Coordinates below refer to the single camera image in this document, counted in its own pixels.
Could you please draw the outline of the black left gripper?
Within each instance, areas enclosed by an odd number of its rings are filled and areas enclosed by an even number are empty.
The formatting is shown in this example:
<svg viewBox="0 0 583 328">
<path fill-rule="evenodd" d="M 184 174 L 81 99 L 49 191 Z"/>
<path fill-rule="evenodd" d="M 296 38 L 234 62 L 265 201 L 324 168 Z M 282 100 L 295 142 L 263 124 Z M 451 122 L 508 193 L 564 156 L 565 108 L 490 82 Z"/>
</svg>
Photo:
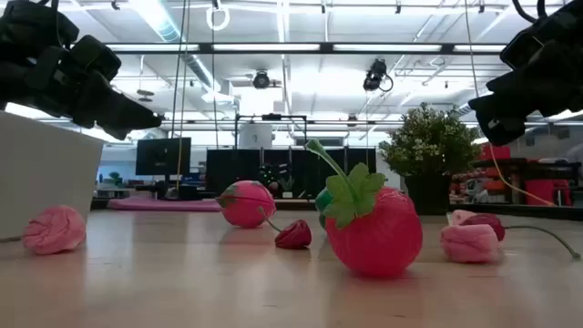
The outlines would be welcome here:
<svg viewBox="0 0 583 328">
<path fill-rule="evenodd" d="M 69 118 L 80 127 L 97 125 L 124 140 L 134 129 L 157 128 L 162 117 L 110 87 L 93 87 L 96 114 L 81 107 L 90 73 L 68 51 L 51 46 L 38 57 L 18 46 L 1 46 L 1 109 L 9 103 Z"/>
</svg>

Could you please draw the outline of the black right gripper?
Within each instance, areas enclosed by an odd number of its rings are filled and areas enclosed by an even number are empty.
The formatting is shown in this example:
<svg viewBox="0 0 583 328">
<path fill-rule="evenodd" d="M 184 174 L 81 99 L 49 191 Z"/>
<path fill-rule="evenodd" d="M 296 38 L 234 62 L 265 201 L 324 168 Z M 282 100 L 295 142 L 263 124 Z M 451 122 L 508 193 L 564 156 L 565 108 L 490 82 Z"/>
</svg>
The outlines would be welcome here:
<svg viewBox="0 0 583 328">
<path fill-rule="evenodd" d="M 494 146 L 526 132 L 534 111 L 544 117 L 582 107 L 582 28 L 531 27 L 500 53 L 511 71 L 486 83 L 487 94 L 468 101 Z"/>
</svg>

